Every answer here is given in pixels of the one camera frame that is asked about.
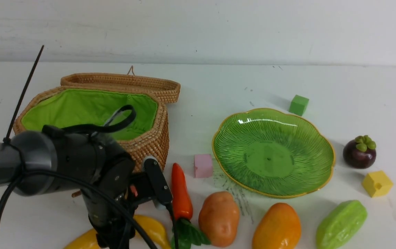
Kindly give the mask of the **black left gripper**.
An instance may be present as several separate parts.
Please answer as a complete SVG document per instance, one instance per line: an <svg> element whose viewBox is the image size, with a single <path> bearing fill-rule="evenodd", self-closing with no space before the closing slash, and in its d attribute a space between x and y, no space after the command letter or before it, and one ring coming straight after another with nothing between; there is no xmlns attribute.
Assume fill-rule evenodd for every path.
<svg viewBox="0 0 396 249"><path fill-rule="evenodd" d="M93 185L115 203L128 207L124 201L125 197L120 196L127 192L129 177L134 168L135 163L130 156L116 156L106 162L100 172L100 178ZM87 188L82 188L81 194L88 211L89 222L97 232L99 246L128 249L129 240L135 235L132 225L99 194Z"/></svg>

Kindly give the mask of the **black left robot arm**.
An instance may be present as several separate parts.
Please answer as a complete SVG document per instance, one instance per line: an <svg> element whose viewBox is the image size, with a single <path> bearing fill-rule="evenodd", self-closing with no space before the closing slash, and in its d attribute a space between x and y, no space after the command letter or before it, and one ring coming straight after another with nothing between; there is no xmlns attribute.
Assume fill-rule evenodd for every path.
<svg viewBox="0 0 396 249"><path fill-rule="evenodd" d="M116 200L125 195L135 162L112 137L91 138L82 134L26 131L9 144L0 143L0 186L10 184L26 170L49 170L82 180ZM89 222L97 231L101 248L128 249L123 238L131 225L103 197L70 181L51 176L24 177L13 190L21 196L34 196L79 188L88 211Z"/></svg>

